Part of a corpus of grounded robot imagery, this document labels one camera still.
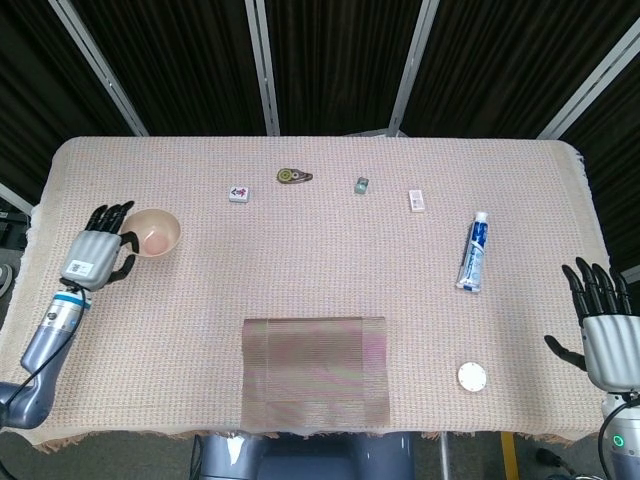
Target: toothpaste tube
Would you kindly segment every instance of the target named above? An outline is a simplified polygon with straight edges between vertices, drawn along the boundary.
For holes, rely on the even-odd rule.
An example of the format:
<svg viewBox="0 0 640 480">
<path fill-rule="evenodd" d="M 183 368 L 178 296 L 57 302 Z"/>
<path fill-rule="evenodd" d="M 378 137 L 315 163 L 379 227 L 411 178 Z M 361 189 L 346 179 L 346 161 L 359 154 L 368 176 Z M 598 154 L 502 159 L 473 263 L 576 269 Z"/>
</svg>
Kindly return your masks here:
<svg viewBox="0 0 640 480">
<path fill-rule="evenodd" d="M 467 251 L 460 266 L 456 287 L 479 292 L 482 284 L 482 267 L 484 266 L 484 244 L 487 241 L 487 213 L 476 212 L 476 219 L 471 226 Z"/>
</svg>

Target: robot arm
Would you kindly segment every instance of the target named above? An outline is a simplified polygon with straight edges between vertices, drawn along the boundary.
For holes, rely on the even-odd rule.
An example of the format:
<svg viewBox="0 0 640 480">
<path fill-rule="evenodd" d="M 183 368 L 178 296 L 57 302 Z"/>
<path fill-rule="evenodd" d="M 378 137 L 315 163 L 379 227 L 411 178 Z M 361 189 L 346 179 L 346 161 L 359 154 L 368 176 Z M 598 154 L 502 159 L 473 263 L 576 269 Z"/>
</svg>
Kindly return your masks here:
<svg viewBox="0 0 640 480">
<path fill-rule="evenodd" d="M 550 335 L 545 336 L 545 342 L 553 353 L 586 371 L 591 382 L 607 392 L 602 404 L 605 421 L 598 439 L 606 476 L 609 473 L 605 449 L 611 451 L 617 480 L 637 479 L 640 478 L 640 317 L 631 311 L 628 286 L 622 275 L 611 269 L 609 277 L 602 267 L 589 266 L 582 258 L 577 258 L 576 264 L 582 281 L 567 265 L 562 270 L 578 315 L 584 355 L 570 352 Z"/>
<path fill-rule="evenodd" d="M 117 234 L 132 206 L 133 202 L 127 202 L 99 207 L 71 245 L 60 271 L 60 282 L 66 288 L 53 296 L 22 357 L 28 378 L 19 385 L 0 382 L 0 428 L 35 428 L 49 415 L 74 334 L 91 308 L 91 292 L 122 280 L 135 263 L 135 255 L 129 255 L 120 270 L 112 271 L 122 245 L 131 243 L 136 253 L 139 249 L 135 233 Z"/>
</svg>

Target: bowl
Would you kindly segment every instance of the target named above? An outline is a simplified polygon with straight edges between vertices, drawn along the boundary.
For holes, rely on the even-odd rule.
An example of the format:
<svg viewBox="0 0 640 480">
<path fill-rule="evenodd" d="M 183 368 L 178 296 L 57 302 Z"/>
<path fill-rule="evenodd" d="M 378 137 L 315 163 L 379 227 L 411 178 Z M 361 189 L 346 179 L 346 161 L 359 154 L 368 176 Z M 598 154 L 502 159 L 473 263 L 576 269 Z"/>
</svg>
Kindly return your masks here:
<svg viewBox="0 0 640 480">
<path fill-rule="evenodd" d="M 128 216 L 120 231 L 134 232 L 138 236 L 138 255 L 141 257 L 166 255 L 178 244 L 182 235 L 178 219 L 159 208 L 140 210 Z M 131 250 L 130 243 L 127 243 L 127 248 Z"/>
</svg>

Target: label sticker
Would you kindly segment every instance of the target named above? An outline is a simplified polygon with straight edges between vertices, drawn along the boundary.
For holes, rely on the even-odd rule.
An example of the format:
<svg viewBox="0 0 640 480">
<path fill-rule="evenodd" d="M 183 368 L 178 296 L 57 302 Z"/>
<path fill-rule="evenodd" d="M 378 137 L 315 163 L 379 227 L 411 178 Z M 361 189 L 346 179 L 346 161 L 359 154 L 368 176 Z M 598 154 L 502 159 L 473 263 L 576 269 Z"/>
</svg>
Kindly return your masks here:
<svg viewBox="0 0 640 480">
<path fill-rule="evenodd" d="M 86 277 L 91 273 L 93 263 L 81 262 L 80 260 L 73 260 L 67 267 L 66 273 L 72 273 L 79 277 Z"/>
</svg>

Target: small white disc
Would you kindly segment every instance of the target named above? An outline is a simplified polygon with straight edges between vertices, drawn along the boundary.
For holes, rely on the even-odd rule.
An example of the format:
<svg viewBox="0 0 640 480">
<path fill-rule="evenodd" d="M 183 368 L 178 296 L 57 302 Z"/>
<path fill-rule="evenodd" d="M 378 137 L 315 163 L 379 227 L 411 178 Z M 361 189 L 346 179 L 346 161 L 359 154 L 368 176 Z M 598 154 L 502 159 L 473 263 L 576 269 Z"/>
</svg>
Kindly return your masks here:
<svg viewBox="0 0 640 480">
<path fill-rule="evenodd" d="M 462 388 L 479 392 L 487 386 L 487 372 L 475 362 L 467 362 L 458 370 L 458 381 Z"/>
</svg>

